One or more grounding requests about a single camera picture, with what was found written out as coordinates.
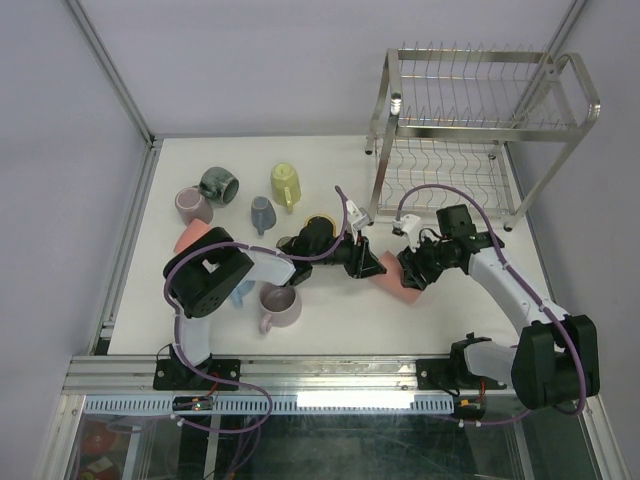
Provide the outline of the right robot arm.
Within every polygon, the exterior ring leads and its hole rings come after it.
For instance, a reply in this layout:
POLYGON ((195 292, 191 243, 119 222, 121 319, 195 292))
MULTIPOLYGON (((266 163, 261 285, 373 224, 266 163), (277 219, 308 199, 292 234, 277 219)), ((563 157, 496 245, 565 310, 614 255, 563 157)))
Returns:
POLYGON ((516 268, 492 229, 480 231, 465 205, 436 214, 440 232, 428 237, 421 219, 397 216, 393 232, 407 239, 397 259, 401 283, 425 290, 458 269, 479 284, 511 322, 516 346, 469 334, 452 344, 448 378, 469 387, 488 378, 515 390, 529 410, 572 402, 581 411, 600 391, 597 329, 586 315, 572 315, 540 293, 516 268))

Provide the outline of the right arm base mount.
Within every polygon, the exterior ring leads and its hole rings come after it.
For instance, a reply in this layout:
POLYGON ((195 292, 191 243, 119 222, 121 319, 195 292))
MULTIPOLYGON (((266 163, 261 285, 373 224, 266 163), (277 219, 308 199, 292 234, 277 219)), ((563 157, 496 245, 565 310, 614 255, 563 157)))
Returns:
POLYGON ((516 347, 468 333, 451 344, 446 356, 415 361, 419 390, 441 390, 459 396, 462 390, 505 389, 512 385, 516 347))

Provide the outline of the pink tall tumbler cup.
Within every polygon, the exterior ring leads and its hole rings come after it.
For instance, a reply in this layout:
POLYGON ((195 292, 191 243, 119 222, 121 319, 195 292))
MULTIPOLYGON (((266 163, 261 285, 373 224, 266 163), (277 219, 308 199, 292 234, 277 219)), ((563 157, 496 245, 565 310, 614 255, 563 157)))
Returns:
POLYGON ((404 287, 402 285, 402 266, 399 260, 390 251, 386 251, 379 257, 380 263, 386 268, 386 272, 369 278, 369 280, 406 304, 414 304, 421 296, 419 289, 404 287))

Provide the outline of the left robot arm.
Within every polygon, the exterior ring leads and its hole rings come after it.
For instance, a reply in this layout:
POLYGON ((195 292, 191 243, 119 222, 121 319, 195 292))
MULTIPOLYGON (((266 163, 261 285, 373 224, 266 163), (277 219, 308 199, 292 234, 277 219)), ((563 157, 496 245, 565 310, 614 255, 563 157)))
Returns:
POLYGON ((335 233, 333 222, 323 216, 307 220, 274 250, 236 242, 224 228, 215 227, 176 255, 163 270, 163 294, 174 309, 175 377, 192 389, 206 383, 210 316, 238 286, 297 286, 316 264, 339 265, 354 279, 387 272, 360 230, 347 226, 335 233))

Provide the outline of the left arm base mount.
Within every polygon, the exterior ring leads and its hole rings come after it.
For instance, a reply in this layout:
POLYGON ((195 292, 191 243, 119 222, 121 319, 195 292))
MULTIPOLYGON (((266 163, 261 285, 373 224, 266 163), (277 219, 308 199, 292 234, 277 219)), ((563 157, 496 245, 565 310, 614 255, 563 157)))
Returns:
POLYGON ((240 379, 241 361, 209 356, 195 366, 196 374, 184 365, 175 352, 174 346, 168 347, 168 356, 156 355, 153 389, 156 391, 237 391, 236 382, 240 379))

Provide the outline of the lilac ribbed mug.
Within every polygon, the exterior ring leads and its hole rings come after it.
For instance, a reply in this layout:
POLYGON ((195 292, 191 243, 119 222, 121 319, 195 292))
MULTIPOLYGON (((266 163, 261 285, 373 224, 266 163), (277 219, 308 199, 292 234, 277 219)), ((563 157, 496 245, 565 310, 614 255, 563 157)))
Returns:
POLYGON ((301 296, 292 286, 265 284, 259 293, 259 307, 259 331, 262 335, 267 335, 273 328, 291 326, 302 313, 301 296))

